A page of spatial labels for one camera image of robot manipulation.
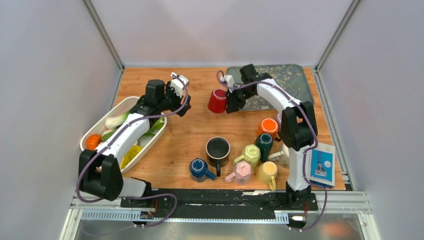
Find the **dark green mug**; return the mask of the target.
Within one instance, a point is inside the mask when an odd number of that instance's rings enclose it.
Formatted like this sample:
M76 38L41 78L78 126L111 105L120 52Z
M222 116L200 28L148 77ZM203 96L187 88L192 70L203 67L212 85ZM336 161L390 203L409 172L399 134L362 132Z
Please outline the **dark green mug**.
M274 138L269 133L260 134L254 144L259 148L260 161L266 162L274 144Z

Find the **red mug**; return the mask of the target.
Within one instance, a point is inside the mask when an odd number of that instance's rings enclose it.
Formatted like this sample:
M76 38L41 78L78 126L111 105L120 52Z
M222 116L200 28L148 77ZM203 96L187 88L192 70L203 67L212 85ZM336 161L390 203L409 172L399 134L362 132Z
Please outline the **red mug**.
M226 91L216 88L211 92L207 107L212 113L221 114L226 111L227 103Z

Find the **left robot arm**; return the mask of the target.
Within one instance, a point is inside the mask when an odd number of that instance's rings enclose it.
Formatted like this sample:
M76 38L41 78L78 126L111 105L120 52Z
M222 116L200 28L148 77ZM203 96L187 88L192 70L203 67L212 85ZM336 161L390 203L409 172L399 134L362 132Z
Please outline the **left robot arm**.
M76 195L84 203L93 200L81 193L96 196L96 201L114 201L118 197L133 198L140 207L153 201L153 193L139 179L123 177L120 162L125 154L154 122L168 115L184 116L190 109L189 80L183 75L172 73L172 80L149 80L145 94L130 109L124 123L104 143L94 150L85 149L79 155Z

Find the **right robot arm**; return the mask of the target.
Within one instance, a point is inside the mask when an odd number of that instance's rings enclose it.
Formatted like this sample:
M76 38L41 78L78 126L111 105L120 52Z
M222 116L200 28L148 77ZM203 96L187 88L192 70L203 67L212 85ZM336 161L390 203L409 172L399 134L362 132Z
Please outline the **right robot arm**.
M226 112L237 112L248 99L260 96L281 114L278 135L289 152L285 202L289 208L298 209L312 194L311 183L306 175L306 163L311 158L312 150L318 146L314 105L289 95L271 75L257 72L253 64L243 66L239 72L241 84L236 84L229 74L216 75L219 83L227 89Z

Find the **light green faceted mug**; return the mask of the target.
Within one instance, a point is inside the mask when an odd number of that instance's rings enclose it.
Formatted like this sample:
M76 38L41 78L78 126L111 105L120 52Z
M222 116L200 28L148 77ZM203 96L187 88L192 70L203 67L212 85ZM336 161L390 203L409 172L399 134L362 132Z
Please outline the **light green faceted mug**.
M244 147L242 154L233 160L234 164L240 161L246 161L253 169L256 168L261 157L261 151L255 144L250 144Z

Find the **orange mug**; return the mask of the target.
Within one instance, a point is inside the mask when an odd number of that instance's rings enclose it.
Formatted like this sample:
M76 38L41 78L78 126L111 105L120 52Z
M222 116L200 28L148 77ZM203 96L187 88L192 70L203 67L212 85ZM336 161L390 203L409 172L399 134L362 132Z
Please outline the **orange mug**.
M274 120L273 118L265 118L260 122L256 130L256 135L259 136L263 133L267 133L271 135L271 137L274 139L278 133L278 130L279 125L276 120Z

